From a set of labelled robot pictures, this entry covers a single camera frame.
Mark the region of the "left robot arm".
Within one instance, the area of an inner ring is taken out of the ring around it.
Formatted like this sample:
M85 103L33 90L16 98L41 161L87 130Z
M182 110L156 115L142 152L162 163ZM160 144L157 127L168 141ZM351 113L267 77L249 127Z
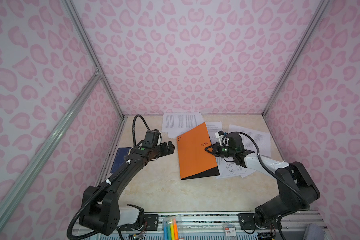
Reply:
M70 240L82 240L96 234L109 236L116 229L128 226L140 230L144 226L144 209L136 205L120 207L119 198L133 177L150 161L171 155L175 146L171 141L151 147L135 146L125 156L125 162L96 187L89 186L82 206L67 229Z

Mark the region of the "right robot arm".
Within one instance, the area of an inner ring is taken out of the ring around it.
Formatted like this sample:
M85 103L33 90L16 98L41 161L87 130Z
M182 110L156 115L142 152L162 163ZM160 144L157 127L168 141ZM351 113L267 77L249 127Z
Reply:
M279 194L258 206L250 221L254 227L265 229L278 224L281 218L310 209L321 196L305 166L300 162L286 163L261 155L256 141L243 132L216 134L218 142L205 151L222 159L231 158L237 166L260 172L277 181Z

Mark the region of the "technical drawing sheet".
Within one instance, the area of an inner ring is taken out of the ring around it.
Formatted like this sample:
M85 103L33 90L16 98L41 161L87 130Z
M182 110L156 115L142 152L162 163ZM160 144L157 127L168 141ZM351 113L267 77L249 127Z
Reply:
M222 158L216 157L218 164L219 175L216 176L216 179L226 179L232 177L242 177L245 178L255 172L255 170L250 170L236 165L232 159L228 159L228 162Z

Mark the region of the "orange and black folder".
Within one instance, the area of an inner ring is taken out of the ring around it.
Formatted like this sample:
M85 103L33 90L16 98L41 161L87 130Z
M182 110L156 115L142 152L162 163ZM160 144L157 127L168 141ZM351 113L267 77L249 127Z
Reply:
M181 180L219 176L216 157L205 148L212 145L205 123L177 137Z

